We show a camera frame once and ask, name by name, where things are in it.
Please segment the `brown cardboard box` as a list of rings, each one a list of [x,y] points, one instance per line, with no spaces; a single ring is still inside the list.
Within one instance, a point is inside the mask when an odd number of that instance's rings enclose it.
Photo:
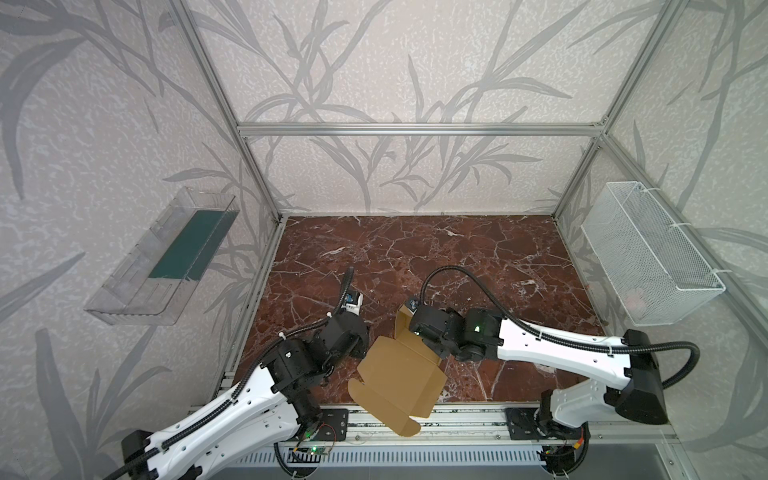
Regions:
[[[395,317],[394,335],[379,336],[348,381],[348,392],[360,407],[401,437],[421,430],[447,381],[441,359],[409,330],[414,311],[403,305]]]

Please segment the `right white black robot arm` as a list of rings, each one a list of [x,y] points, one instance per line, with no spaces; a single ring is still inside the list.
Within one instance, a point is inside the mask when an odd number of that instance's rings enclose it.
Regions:
[[[441,358],[528,362],[584,377],[578,385],[543,394],[541,428],[576,429],[614,416],[663,425],[668,421],[666,389],[690,374],[701,356],[690,341],[654,344],[632,329],[621,336],[576,334],[481,308],[460,314],[420,305],[409,329]]]

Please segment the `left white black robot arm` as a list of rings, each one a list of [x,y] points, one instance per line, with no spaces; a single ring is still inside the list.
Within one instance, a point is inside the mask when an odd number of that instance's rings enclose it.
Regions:
[[[280,334],[232,388],[187,418],[123,441],[124,464],[110,478],[207,479],[243,455],[320,427],[322,410],[312,388],[347,357],[363,358],[369,330],[340,310]]]

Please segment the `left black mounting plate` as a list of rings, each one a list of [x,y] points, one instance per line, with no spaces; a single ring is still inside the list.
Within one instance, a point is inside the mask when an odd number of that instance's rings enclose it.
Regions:
[[[302,441],[339,442],[347,437],[350,411],[346,408],[322,408],[319,419],[302,427],[296,435]]]

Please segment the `black mounting plate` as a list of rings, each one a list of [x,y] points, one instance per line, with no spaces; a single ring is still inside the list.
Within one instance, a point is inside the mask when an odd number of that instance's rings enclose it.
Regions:
[[[322,408],[319,419],[302,427],[296,435],[302,441],[339,442],[347,437],[350,411],[346,408]]]
[[[541,421],[538,413],[539,409],[534,407],[505,408],[505,421],[510,439],[573,443],[582,437],[580,428],[563,426],[553,420]]]

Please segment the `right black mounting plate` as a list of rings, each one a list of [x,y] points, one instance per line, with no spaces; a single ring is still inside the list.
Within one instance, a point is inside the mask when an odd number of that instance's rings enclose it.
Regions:
[[[582,437],[580,428],[563,426],[553,420],[541,421],[538,413],[539,409],[534,407],[505,408],[505,421],[510,439],[573,443]]]

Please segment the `green circuit board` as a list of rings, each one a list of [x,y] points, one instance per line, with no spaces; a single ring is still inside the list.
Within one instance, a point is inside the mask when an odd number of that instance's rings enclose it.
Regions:
[[[296,446],[291,450],[291,455],[297,462],[312,462],[317,461],[320,457],[330,455],[334,447],[334,444]]]

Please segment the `green mat in bin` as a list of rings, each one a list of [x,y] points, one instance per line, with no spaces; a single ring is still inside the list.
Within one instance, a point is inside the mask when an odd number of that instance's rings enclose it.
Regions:
[[[237,215],[235,211],[197,210],[149,277],[200,281]]]

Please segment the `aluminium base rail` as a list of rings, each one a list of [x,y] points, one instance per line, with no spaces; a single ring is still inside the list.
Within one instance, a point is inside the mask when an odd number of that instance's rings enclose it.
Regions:
[[[531,407],[531,402],[445,403],[437,405],[426,419],[419,418],[420,431],[402,437],[378,421],[365,409],[352,404],[343,427],[326,435],[325,445],[352,446],[437,446],[513,444],[505,410]],[[620,417],[591,422],[590,443],[596,444],[678,444],[680,439],[670,425],[643,425]]]

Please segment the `clear plastic wall bin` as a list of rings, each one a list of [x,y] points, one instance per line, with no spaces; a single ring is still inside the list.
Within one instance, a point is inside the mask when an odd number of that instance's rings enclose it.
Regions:
[[[112,326],[176,324],[239,213],[232,194],[181,188],[84,310]]]

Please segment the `aluminium frame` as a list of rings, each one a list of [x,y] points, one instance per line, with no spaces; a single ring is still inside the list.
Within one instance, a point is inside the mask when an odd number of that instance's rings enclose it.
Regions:
[[[233,137],[236,148],[249,164],[257,184],[268,197],[272,213],[278,217],[283,215],[276,206],[265,183],[264,174],[259,170],[245,139],[255,136],[544,136],[544,137],[588,137],[589,148],[582,157],[578,168],[566,185],[563,196],[558,201],[555,215],[560,216],[566,204],[575,194],[578,183],[586,176],[599,150],[608,153],[615,165],[631,180],[643,185],[645,190],[653,195],[661,208],[678,222],[682,231],[688,235],[695,248],[711,266],[723,268],[724,261],[706,245],[701,232],[686,223],[682,212],[665,196],[658,183],[653,181],[643,168],[634,162],[627,150],[621,146],[612,135],[620,115],[625,110],[631,95],[637,90],[642,78],[651,68],[651,64],[660,54],[663,45],[677,27],[684,11],[691,6],[689,1],[667,1],[663,3],[657,14],[657,19],[649,31],[647,39],[642,44],[638,56],[632,63],[622,81],[607,113],[601,121],[592,123],[429,123],[429,122],[267,122],[242,123],[236,119],[223,90],[221,80],[214,71],[213,62],[206,51],[198,23],[191,8],[183,1],[169,3],[170,15],[173,22],[179,26],[184,40],[190,48],[209,90],[213,94],[217,107],[224,116],[227,131]]]

